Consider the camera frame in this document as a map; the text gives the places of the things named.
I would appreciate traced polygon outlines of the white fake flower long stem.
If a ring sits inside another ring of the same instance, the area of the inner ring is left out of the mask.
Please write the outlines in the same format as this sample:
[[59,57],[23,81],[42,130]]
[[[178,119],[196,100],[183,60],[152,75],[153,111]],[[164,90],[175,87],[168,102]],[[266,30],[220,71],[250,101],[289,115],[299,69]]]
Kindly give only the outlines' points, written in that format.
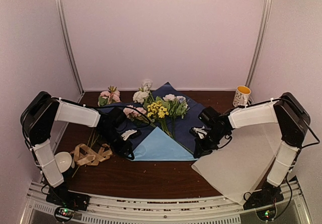
[[154,97],[151,92],[153,81],[150,79],[143,80],[141,83],[141,87],[138,89],[137,92],[133,95],[133,101],[135,103],[151,103],[154,101]]

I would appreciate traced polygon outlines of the blue wrapping paper sheet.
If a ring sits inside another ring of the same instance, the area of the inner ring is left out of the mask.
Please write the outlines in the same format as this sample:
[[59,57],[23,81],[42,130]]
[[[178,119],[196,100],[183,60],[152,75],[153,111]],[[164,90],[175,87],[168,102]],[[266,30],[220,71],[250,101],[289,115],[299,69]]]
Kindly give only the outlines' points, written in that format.
[[[154,96],[154,101],[162,100],[165,106],[163,97],[158,95]],[[193,157],[194,147],[188,145],[194,144],[194,137],[189,133],[192,127],[198,127],[200,120],[198,119],[199,111],[203,109],[203,106],[187,99],[189,110],[184,119],[177,118],[175,122],[175,139],[169,137],[162,129],[160,124],[152,119],[156,127],[145,126],[137,127],[128,118],[118,127],[118,132],[135,129],[141,131],[141,136],[133,138],[130,141],[133,144],[134,158],[127,158],[131,161],[195,161]],[[147,106],[150,103],[135,103],[132,102],[134,107],[143,107],[147,111]],[[124,109],[125,104],[115,103],[113,106]],[[166,122],[169,130],[172,132],[170,117],[166,117]]]

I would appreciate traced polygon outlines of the yellow fake flower bunch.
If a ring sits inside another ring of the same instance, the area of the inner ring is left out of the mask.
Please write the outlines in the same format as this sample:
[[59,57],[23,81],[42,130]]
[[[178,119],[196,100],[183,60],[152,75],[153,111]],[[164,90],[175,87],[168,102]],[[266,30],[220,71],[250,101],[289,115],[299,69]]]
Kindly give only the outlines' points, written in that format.
[[170,115],[168,108],[165,106],[162,100],[156,100],[152,103],[150,103],[147,106],[147,116],[151,120],[156,120],[160,126],[161,129],[171,138],[173,138],[173,135],[171,131],[168,128],[166,117]]

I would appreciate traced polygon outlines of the pink fake rose stem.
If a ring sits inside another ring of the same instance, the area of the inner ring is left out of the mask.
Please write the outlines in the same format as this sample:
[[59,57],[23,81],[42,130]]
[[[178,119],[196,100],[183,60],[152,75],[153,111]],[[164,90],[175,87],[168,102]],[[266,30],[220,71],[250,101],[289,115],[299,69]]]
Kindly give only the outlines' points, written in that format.
[[153,121],[147,116],[147,111],[143,107],[127,105],[123,109],[126,117],[137,127],[156,127]]

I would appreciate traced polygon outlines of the pale rose leafy stem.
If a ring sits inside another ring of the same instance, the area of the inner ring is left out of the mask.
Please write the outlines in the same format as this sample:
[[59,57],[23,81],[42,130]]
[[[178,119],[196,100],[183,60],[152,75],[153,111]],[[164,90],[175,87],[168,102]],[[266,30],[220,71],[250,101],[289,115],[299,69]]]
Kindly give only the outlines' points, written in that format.
[[184,96],[175,96],[167,94],[163,97],[169,110],[169,117],[172,126],[172,138],[175,139],[175,122],[177,118],[184,119],[189,110],[187,99]]

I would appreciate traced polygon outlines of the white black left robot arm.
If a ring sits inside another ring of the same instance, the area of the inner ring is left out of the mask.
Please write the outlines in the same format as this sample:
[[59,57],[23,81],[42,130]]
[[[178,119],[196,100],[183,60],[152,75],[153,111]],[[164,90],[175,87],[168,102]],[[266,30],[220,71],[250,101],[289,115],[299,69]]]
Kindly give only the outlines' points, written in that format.
[[28,105],[20,117],[25,143],[33,153],[37,167],[42,171],[48,184],[55,188],[53,198],[62,206],[72,202],[72,194],[59,186],[64,177],[58,169],[52,147],[51,132],[54,122],[61,121],[95,128],[110,144],[116,154],[134,159],[130,138],[141,134],[140,130],[118,132],[118,127],[126,120],[124,106],[108,106],[105,113],[102,107],[81,105],[66,99],[52,97],[41,91]]

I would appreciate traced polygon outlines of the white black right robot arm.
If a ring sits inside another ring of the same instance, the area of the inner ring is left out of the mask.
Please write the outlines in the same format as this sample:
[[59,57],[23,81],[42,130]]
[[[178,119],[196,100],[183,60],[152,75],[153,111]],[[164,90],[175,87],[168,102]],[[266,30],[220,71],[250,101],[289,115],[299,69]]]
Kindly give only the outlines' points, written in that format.
[[310,125],[310,115],[290,92],[250,106],[234,107],[224,113],[212,107],[201,111],[198,118],[206,125],[205,133],[191,129],[195,136],[193,156],[200,158],[220,149],[220,141],[232,140],[232,131],[243,127],[263,127],[271,146],[277,148],[275,161],[267,183],[258,193],[261,204],[269,204],[277,197],[277,189],[293,168],[303,148],[303,142]]

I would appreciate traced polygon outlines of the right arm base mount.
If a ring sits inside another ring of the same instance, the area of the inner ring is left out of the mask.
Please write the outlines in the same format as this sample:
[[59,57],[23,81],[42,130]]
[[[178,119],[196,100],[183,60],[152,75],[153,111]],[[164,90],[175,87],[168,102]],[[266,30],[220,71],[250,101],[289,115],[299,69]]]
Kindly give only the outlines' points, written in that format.
[[280,187],[264,186],[261,190],[253,193],[246,192],[243,196],[245,203],[244,210],[255,210],[261,221],[273,221],[277,216],[276,204],[284,200]]

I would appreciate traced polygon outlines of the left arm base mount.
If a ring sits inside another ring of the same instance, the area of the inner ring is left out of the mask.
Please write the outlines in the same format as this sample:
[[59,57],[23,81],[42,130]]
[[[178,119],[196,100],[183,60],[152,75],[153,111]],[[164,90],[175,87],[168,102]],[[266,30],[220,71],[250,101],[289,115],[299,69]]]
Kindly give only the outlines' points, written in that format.
[[86,211],[90,201],[87,194],[69,191],[66,182],[58,187],[46,183],[41,188],[41,193],[46,195],[47,202],[57,205],[53,215],[59,223],[70,221],[79,210]]

